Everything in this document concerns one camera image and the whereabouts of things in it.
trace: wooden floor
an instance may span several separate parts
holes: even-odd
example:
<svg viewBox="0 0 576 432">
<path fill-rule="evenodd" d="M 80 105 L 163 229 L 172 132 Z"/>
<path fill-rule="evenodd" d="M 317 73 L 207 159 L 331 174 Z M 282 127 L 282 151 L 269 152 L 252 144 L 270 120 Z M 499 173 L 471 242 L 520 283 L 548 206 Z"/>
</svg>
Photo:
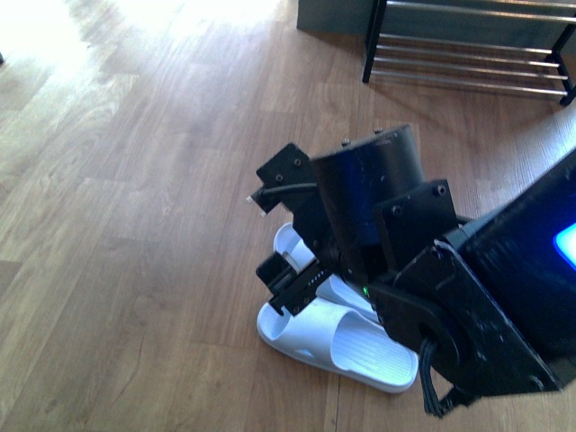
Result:
<svg viewBox="0 0 576 432">
<path fill-rule="evenodd" d="M 296 0 L 10 3 L 1 430 L 576 430 L 576 385 L 439 421 L 418 382 L 391 396 L 275 352 L 254 270 L 289 215 L 245 203 L 291 140 L 314 155 L 408 122 L 477 217 L 573 147 L 576 104 L 362 85 L 362 38 L 297 31 Z"/>
</svg>

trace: screw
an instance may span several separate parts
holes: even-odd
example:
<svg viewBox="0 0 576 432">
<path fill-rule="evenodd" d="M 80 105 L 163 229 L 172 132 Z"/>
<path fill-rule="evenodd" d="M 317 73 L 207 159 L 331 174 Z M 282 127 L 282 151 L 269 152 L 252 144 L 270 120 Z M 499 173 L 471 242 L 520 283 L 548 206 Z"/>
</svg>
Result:
<svg viewBox="0 0 576 432">
<path fill-rule="evenodd" d="M 402 215 L 403 210 L 399 205 L 395 205 L 391 208 L 391 213 L 395 218 L 399 218 Z"/>
</svg>

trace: wire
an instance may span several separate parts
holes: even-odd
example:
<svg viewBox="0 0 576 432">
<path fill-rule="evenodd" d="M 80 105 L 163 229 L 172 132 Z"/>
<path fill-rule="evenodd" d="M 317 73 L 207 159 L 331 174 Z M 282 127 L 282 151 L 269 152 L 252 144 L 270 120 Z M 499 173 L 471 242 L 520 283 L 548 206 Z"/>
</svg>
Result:
<svg viewBox="0 0 576 432">
<path fill-rule="evenodd" d="M 430 375 L 432 360 L 439 347 L 437 340 L 432 337 L 425 337 L 420 347 L 418 368 L 420 370 L 420 381 L 422 382 L 422 394 L 424 395 L 424 411 L 441 419 L 446 412 L 440 406 Z"/>
<path fill-rule="evenodd" d="M 278 186 L 271 189 L 263 189 L 260 192 L 261 197 L 279 196 L 287 194 L 304 194 L 309 192 L 316 192 L 318 185 L 315 183 L 300 183 L 289 184 L 287 186 Z"/>
</svg>

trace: screen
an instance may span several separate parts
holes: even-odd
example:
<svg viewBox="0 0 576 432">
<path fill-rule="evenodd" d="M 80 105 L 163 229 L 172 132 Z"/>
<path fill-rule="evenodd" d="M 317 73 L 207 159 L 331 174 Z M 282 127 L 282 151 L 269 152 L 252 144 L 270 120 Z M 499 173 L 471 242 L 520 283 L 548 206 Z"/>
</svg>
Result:
<svg viewBox="0 0 576 432">
<path fill-rule="evenodd" d="M 576 270 L 576 223 L 554 237 L 558 253 Z"/>
</svg>

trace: white slipper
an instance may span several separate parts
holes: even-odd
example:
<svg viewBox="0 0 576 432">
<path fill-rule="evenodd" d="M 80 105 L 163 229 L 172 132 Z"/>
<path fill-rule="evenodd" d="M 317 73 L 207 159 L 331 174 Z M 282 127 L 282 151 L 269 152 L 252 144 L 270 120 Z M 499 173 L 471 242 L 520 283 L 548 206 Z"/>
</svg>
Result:
<svg viewBox="0 0 576 432">
<path fill-rule="evenodd" d="M 416 354 L 392 341 L 358 311 L 321 298 L 295 317 L 266 303 L 258 333 L 271 347 L 308 365 L 390 393 L 404 392 L 418 371 Z"/>
<path fill-rule="evenodd" d="M 284 224 L 276 232 L 274 250 L 298 272 L 314 258 L 314 254 L 304 244 L 291 223 Z M 318 287 L 316 295 L 333 303 L 354 308 L 365 318 L 378 323 L 378 316 L 372 310 L 370 303 L 334 274 Z"/>
</svg>

